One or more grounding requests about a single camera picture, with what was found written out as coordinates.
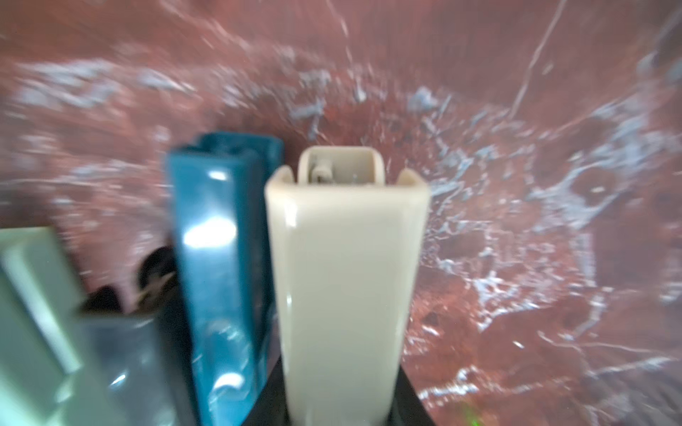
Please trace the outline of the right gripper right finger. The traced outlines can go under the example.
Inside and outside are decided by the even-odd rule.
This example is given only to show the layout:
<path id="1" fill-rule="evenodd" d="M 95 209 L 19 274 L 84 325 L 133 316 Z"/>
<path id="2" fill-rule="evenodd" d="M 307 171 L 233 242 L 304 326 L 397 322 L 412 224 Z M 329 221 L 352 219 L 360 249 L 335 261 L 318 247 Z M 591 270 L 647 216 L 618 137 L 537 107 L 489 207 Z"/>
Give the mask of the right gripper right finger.
<path id="1" fill-rule="evenodd" d="M 399 368 L 391 406 L 392 426 L 434 426 L 407 374 Z"/>

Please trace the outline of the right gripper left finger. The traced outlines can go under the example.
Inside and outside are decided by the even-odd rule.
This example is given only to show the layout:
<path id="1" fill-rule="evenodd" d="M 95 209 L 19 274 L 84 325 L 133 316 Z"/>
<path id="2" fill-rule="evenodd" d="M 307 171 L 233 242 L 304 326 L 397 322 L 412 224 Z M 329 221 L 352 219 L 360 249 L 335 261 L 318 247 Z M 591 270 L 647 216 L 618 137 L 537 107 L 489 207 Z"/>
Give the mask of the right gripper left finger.
<path id="1" fill-rule="evenodd" d="M 282 358 L 279 358 L 242 426 L 288 426 L 290 424 Z"/>

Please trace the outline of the beige pruning pliers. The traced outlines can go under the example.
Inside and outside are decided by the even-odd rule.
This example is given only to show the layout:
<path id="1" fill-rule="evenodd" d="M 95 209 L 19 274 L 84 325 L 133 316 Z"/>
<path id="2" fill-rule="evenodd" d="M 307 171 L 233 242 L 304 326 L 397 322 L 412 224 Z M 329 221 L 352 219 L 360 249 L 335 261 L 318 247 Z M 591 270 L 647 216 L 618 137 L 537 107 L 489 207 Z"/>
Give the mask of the beige pruning pliers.
<path id="1" fill-rule="evenodd" d="M 431 191 L 369 147 L 310 147 L 265 187 L 289 420 L 383 425 Z"/>

